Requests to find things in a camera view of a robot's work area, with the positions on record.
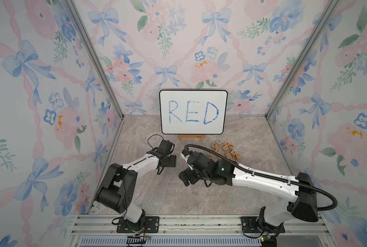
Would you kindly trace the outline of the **aluminium mounting rail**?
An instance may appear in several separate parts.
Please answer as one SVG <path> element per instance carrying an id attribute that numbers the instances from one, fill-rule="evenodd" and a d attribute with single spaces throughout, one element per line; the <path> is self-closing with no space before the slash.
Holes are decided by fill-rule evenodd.
<path id="1" fill-rule="evenodd" d="M 258 234 L 245 234 L 238 215 L 164 215 L 158 233 L 117 233 L 113 215 L 79 217 L 68 247 L 266 247 Z M 272 243 L 276 247 L 334 247 L 322 219 L 315 223 L 290 220 Z"/>

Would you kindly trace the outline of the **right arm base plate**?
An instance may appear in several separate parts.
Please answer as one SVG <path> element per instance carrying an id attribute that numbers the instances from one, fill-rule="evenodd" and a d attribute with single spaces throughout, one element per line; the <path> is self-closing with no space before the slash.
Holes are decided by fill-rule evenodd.
<path id="1" fill-rule="evenodd" d="M 259 223 L 258 216 L 244 216 L 240 218 L 241 226 L 245 234 L 260 234 L 261 232 L 276 234 L 285 233 L 284 226 L 271 226 L 267 223 Z"/>

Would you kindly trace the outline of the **white dry-erase board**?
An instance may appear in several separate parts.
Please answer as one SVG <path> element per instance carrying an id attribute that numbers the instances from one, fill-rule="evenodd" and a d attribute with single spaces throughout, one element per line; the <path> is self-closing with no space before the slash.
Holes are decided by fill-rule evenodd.
<path id="1" fill-rule="evenodd" d="M 227 98 L 226 90 L 161 90 L 162 133 L 221 135 Z"/>

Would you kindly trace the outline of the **right aluminium corner post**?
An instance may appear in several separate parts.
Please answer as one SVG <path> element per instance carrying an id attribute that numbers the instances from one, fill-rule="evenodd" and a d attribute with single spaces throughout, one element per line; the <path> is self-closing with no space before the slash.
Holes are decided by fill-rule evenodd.
<path id="1" fill-rule="evenodd" d="M 304 65 L 306 59 L 309 57 L 310 53 L 312 52 L 312 49 L 315 46 L 315 43 L 318 41 L 318 39 L 323 34 L 324 30 L 327 28 L 328 23 L 331 21 L 340 3 L 341 1 L 339 0 L 331 0 L 327 2 L 327 5 L 325 6 L 324 11 L 321 13 L 317 24 L 314 26 L 312 32 L 308 37 L 308 41 L 305 43 L 301 52 L 297 56 L 297 60 L 293 65 L 292 71 L 289 72 L 289 74 L 286 77 L 286 80 L 282 83 L 282 86 L 278 91 L 275 99 L 272 101 L 272 104 L 265 115 L 267 120 L 269 120 L 272 117 L 272 115 L 277 111 L 278 104 L 281 102 L 284 94 L 290 87 L 290 84 L 298 74 L 299 70 Z"/>

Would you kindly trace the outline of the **left aluminium corner post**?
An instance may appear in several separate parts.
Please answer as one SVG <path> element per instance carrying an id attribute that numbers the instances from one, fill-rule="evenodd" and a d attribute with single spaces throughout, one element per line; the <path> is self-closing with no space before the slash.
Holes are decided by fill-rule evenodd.
<path id="1" fill-rule="evenodd" d="M 91 42 L 90 36 L 84 26 L 84 23 L 82 21 L 82 18 L 80 17 L 80 14 L 76 8 L 74 1 L 63 0 L 62 3 L 68 12 L 68 15 L 70 16 L 74 27 L 78 31 L 79 37 L 82 39 L 84 49 L 86 50 L 87 55 L 89 56 L 90 61 L 92 62 L 97 75 L 100 77 L 101 83 L 104 86 L 107 95 L 111 100 L 112 106 L 116 110 L 119 120 L 123 120 L 124 115 L 122 113 L 120 106 L 118 105 L 118 101 L 113 92 L 113 88 L 110 85 L 104 70 L 102 69 L 101 62 L 97 56 L 96 50 Z"/>

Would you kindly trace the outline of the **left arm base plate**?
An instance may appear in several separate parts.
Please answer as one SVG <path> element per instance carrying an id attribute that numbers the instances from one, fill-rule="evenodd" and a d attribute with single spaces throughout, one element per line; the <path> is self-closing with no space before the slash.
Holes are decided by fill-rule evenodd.
<path id="1" fill-rule="evenodd" d="M 160 217 L 141 216 L 137 223 L 133 223 L 124 217 L 115 218 L 112 221 L 116 225 L 117 233 L 139 234 L 139 233 L 158 233 Z"/>

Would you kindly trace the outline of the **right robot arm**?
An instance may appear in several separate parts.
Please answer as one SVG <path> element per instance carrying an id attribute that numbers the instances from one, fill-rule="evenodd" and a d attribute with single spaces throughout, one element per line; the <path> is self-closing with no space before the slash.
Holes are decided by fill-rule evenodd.
<path id="1" fill-rule="evenodd" d="M 286 221 L 298 219 L 304 222 L 317 222 L 318 210 L 315 192 L 294 185 L 298 180 L 294 176 L 277 176 L 287 182 L 273 180 L 256 175 L 257 170 L 248 169 L 246 173 L 229 161 L 213 161 L 202 153 L 182 154 L 188 168 L 179 174 L 185 186 L 194 185 L 202 180 L 209 187 L 215 185 L 242 186 L 271 193 L 282 198 L 269 207 L 262 207 L 256 220 L 260 231 L 277 231 Z"/>

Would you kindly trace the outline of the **small wooden easel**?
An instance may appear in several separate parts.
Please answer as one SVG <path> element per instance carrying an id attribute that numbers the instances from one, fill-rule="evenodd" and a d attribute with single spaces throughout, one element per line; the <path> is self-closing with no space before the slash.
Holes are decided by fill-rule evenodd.
<path id="1" fill-rule="evenodd" d="M 200 139 L 201 141 L 204 141 L 206 138 L 205 135 L 200 134 L 179 134 L 177 137 L 179 141 L 182 141 L 183 139 Z"/>

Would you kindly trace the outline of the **aluminium corner post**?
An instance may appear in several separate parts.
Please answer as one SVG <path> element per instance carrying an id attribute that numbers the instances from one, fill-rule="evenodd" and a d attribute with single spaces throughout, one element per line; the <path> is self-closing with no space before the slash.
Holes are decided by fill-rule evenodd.
<path id="1" fill-rule="evenodd" d="M 281 102 L 284 94 L 290 87 L 290 84 L 298 74 L 299 70 L 304 65 L 306 59 L 309 57 L 310 53 L 312 52 L 312 49 L 315 46 L 315 43 L 318 41 L 318 39 L 323 34 L 324 30 L 327 28 L 328 23 L 331 21 L 340 3 L 341 1 L 339 0 L 331 0 L 327 2 L 327 5 L 325 6 L 324 11 L 321 13 L 317 24 L 314 26 L 312 32 L 308 37 L 308 41 L 305 43 L 301 52 L 297 56 L 297 60 L 293 65 L 292 71 L 289 72 L 289 74 L 286 77 L 286 80 L 282 83 L 282 86 L 278 91 L 275 99 L 272 101 L 272 104 L 265 115 L 267 120 L 269 120 L 272 117 L 272 115 L 277 111 L 278 104 Z"/>
<path id="2" fill-rule="evenodd" d="M 124 115 L 122 113 L 120 106 L 118 105 L 118 101 L 113 92 L 113 88 L 110 85 L 104 70 L 102 69 L 101 62 L 97 56 L 96 50 L 91 42 L 90 36 L 84 26 L 84 23 L 82 21 L 82 18 L 80 17 L 80 14 L 76 8 L 74 1 L 63 0 L 62 3 L 68 12 L 68 15 L 70 16 L 74 27 L 78 31 L 79 37 L 82 39 L 84 49 L 86 50 L 87 55 L 89 56 L 90 61 L 92 62 L 97 75 L 100 77 L 101 83 L 104 86 L 107 95 L 111 100 L 112 106 L 116 110 L 119 120 L 123 120 Z"/>

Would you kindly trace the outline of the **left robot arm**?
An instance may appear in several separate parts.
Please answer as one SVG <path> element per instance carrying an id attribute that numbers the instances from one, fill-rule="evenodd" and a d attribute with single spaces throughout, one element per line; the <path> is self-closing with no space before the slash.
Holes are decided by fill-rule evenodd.
<path id="1" fill-rule="evenodd" d="M 165 167 L 176 167 L 175 155 L 151 152 L 128 164 L 114 163 L 108 167 L 95 201 L 118 212 L 129 222 L 138 223 L 144 211 L 132 202 L 137 179 L 153 170 L 161 174 Z"/>

